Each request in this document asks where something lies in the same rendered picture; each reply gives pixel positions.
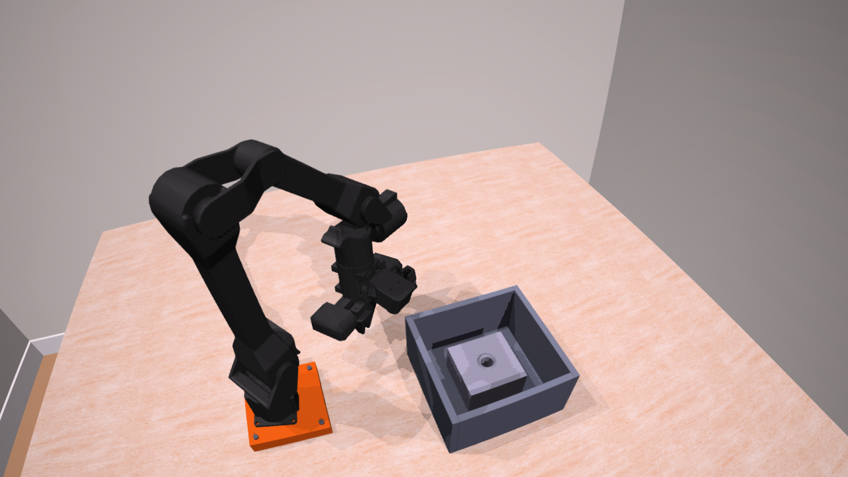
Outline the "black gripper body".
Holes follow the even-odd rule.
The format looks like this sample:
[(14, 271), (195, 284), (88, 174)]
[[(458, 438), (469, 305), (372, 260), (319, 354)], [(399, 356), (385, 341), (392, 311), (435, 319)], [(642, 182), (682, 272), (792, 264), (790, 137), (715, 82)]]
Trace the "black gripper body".
[(372, 261), (362, 268), (343, 268), (337, 262), (331, 265), (331, 271), (339, 276), (335, 291), (342, 293), (335, 303), (323, 303), (310, 317), (312, 328), (338, 341), (345, 341), (356, 328), (356, 320), (364, 313), (364, 297), (361, 297), (362, 283), (369, 272), (376, 274), (378, 264), (384, 261), (387, 270), (399, 272), (402, 264), (398, 259), (374, 253)]

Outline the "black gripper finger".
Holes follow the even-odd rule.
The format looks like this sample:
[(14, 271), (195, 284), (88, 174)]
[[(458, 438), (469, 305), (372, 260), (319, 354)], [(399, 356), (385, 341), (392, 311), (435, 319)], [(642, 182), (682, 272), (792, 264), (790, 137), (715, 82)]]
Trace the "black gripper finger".
[(364, 303), (364, 308), (366, 310), (372, 311), (372, 312), (370, 312), (368, 317), (364, 320), (364, 328), (370, 328), (370, 326), (372, 325), (372, 317), (373, 317), (373, 314), (374, 314), (376, 304), (378, 304), (378, 303), (375, 303), (374, 301), (370, 302), (369, 304)]
[(361, 316), (361, 317), (359, 317), (359, 318), (356, 320), (356, 322), (357, 322), (357, 323), (356, 323), (356, 328), (355, 328), (355, 329), (356, 329), (356, 330), (358, 330), (358, 332), (359, 332), (359, 333), (364, 333), (364, 320), (368, 317), (368, 315), (370, 314), (370, 312), (372, 312), (372, 311), (369, 311), (369, 310), (364, 309), (364, 313), (362, 314), (362, 316)]

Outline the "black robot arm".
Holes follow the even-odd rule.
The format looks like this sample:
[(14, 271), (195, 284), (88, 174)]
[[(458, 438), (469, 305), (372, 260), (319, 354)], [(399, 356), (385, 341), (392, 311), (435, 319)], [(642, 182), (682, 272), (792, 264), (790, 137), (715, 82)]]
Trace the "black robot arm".
[[(240, 221), (272, 186), (342, 219), (330, 225), (321, 242), (334, 248), (343, 268), (369, 264), (372, 242), (383, 242), (407, 221), (397, 192), (380, 194), (378, 188), (346, 176), (324, 174), (258, 140), (243, 140), (158, 176), (149, 194), (151, 212), (191, 256), (235, 336), (229, 378), (244, 391), (257, 427), (297, 425), (299, 411), (301, 351), (291, 333), (264, 316), (236, 250)], [(391, 272), (382, 261), (376, 274), (365, 278), (363, 302), (374, 301), (393, 314), (417, 289), (415, 269), (409, 265)]]

